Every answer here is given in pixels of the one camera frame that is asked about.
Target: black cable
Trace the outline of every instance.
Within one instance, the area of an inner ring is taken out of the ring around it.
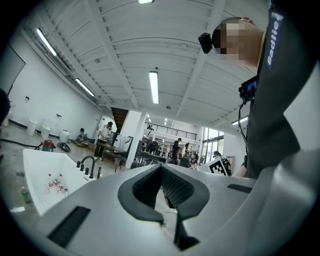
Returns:
[[[241,120],[241,109],[242,107],[244,106],[244,103],[241,104],[240,108],[239,108],[239,114],[238,114],[238,129],[239,129],[239,132],[244,140],[244,143],[245,143],[245,151],[246,151],[246,154],[248,155],[248,143],[247,143],[247,137],[244,135],[244,132],[242,131],[242,128],[241,128],[241,124],[240,124],[240,120]]]
[[[41,144],[39,146],[34,146],[34,145],[27,145],[27,144],[23,144],[17,141],[13,141],[13,140],[9,140],[9,139],[4,139],[4,138],[0,138],[0,141],[2,142],[10,142],[10,143],[15,143],[15,144],[19,144],[21,146],[25,146],[25,147],[31,147],[31,148],[39,148],[43,143],[41,142]]]

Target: black faucet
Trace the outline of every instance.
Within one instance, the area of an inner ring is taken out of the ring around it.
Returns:
[[[82,159],[81,164],[83,164],[85,162],[85,160],[88,159],[88,158],[92,159],[92,167],[91,167],[91,173],[90,173],[90,177],[89,178],[93,179],[93,177],[94,177],[94,168],[95,168],[95,159],[94,159],[94,157],[92,155],[87,155],[85,158]]]

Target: camera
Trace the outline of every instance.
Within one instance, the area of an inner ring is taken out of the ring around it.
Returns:
[[[210,37],[210,34],[203,33],[199,36],[199,42],[201,45],[201,48],[205,54],[208,54],[212,50],[212,40]]]
[[[239,88],[240,98],[243,100],[243,103],[246,104],[248,101],[251,101],[255,97],[255,93],[258,85],[258,77],[254,76],[248,81],[245,81],[241,84]]]

